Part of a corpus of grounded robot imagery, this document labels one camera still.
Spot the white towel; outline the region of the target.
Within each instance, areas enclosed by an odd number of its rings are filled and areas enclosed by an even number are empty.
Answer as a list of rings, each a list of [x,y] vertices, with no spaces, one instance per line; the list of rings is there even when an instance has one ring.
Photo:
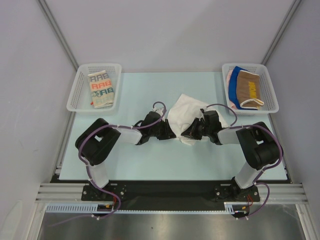
[[[222,127],[229,126],[218,109],[215,106],[207,107],[208,105],[208,103],[202,102],[188,95],[181,94],[177,102],[169,110],[167,115],[169,126],[176,135],[176,138],[183,144],[188,146],[196,144],[196,140],[181,136],[181,134],[187,130],[195,118],[203,117],[201,109],[204,109],[205,111],[217,111]]]

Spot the rabbit print towel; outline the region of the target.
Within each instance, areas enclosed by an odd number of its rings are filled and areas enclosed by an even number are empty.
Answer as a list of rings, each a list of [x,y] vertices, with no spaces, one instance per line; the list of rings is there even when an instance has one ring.
[[[114,104],[115,91],[106,70],[89,74],[88,83],[92,98],[91,104],[95,109],[109,107]]]

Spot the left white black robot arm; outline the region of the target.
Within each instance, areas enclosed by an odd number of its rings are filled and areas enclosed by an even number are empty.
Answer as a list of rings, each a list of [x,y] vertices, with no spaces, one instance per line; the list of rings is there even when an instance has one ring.
[[[162,113],[150,111],[143,120],[133,126],[111,125],[98,118],[75,141],[79,159],[85,164],[89,181],[93,183],[92,194],[99,200],[110,195],[109,178],[103,162],[116,143],[142,145],[151,137],[158,140],[175,139],[177,136]]]

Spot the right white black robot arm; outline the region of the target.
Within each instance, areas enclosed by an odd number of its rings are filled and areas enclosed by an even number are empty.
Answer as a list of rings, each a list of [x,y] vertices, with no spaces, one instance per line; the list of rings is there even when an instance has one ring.
[[[264,122],[242,127],[222,127],[217,111],[204,109],[201,111],[203,117],[196,117],[181,136],[197,141],[208,137],[218,146],[240,145],[245,158],[243,167],[224,189],[226,193],[219,188],[215,192],[220,193],[217,195],[220,199],[242,201],[248,196],[267,166],[282,158],[282,147]]]

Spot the pink towel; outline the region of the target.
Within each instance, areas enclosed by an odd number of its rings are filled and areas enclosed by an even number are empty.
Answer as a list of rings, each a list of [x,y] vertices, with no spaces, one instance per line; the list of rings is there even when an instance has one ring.
[[[226,76],[226,89],[227,89],[227,92],[229,92],[229,84],[230,84],[230,80],[231,80],[231,76],[232,76],[232,73],[233,73],[233,70],[230,70]],[[229,104],[230,104],[230,107],[232,109],[237,109],[236,105],[231,101],[229,100]]]

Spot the blue towel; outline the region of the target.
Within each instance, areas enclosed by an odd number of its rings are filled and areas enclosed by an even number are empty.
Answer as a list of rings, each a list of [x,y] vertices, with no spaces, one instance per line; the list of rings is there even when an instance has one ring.
[[[239,102],[237,100],[237,95],[236,95],[237,76],[238,76],[240,70],[247,71],[246,69],[243,69],[243,68],[238,67],[238,66],[236,66],[233,69],[233,72],[232,72],[232,75],[231,75],[231,78],[230,78],[230,82],[229,82],[228,98],[229,98],[229,100],[231,100],[236,105],[237,109],[246,110],[246,109],[240,108]]]

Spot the brown towel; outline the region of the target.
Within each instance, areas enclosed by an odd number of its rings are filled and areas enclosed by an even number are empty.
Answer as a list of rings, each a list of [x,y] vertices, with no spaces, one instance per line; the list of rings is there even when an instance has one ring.
[[[236,97],[241,109],[259,110],[264,106],[260,93],[260,76],[240,70],[236,82]]]

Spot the right white plastic basket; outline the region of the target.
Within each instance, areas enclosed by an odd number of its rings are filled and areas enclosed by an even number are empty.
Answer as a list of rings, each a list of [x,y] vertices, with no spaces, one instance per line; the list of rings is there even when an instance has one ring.
[[[279,111],[278,100],[266,66],[255,63],[222,65],[226,103],[238,115],[253,116]]]

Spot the white plastic basket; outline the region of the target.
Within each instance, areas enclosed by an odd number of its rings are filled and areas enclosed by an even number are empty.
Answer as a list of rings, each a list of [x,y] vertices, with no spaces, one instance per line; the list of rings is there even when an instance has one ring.
[[[118,63],[80,65],[68,97],[70,112],[86,115],[112,115],[121,90],[122,66]]]
[[[279,111],[278,100],[266,66],[255,63],[222,65],[226,103],[238,115],[253,116]]]

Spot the left white plastic basket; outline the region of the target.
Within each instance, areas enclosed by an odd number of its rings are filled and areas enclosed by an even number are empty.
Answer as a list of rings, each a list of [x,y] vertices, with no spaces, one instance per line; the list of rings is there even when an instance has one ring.
[[[86,115],[112,115],[121,90],[122,66],[118,63],[80,65],[68,97],[70,112]]]

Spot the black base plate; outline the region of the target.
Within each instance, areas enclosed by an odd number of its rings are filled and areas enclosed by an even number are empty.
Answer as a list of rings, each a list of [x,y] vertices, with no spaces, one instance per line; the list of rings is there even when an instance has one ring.
[[[83,187],[82,201],[106,202],[117,195],[122,211],[218,211],[225,202],[251,204],[260,201],[256,186],[241,199],[220,199],[216,189],[224,190],[230,180],[112,180],[103,190],[91,183]]]

